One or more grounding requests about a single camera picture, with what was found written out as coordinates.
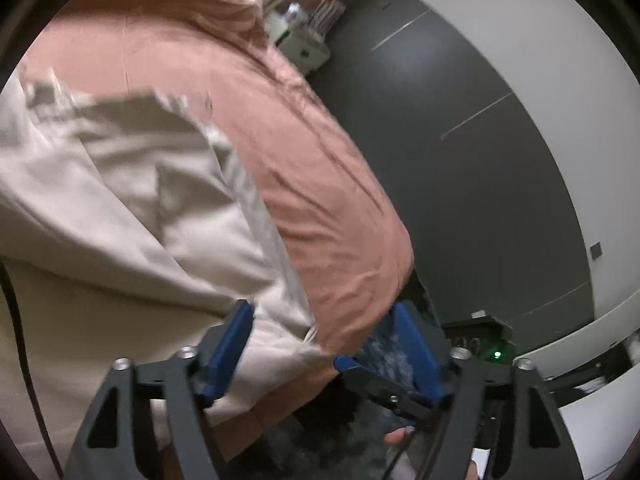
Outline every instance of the white blanket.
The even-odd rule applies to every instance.
[[[31,373],[66,460],[112,361],[197,343],[237,298],[254,331],[213,424],[324,357],[296,271],[225,136],[149,93],[95,101],[50,83],[0,94],[0,255]],[[43,480],[36,427],[0,296],[0,418]]]

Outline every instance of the white wall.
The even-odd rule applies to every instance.
[[[591,262],[596,316],[640,288],[640,86],[574,0],[422,0],[502,75],[564,177]]]

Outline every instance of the pink bed sheet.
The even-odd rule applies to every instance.
[[[356,146],[269,46],[257,0],[74,0],[22,68],[75,91],[185,95],[238,150],[300,274],[330,354],[351,354],[408,279],[413,253]],[[330,362],[214,431],[226,457],[317,395]]]

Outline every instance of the bed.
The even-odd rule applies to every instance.
[[[20,66],[24,84],[52,73],[94,98],[179,96],[228,137],[284,242],[325,358],[216,421],[231,458],[322,390],[332,356],[362,345],[412,270],[408,234],[348,135],[268,43],[260,0],[72,0]]]

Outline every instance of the dark gray floor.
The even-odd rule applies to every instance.
[[[485,310],[519,352],[592,321],[571,199],[508,85],[420,1],[346,3],[309,80],[396,206],[442,321]]]

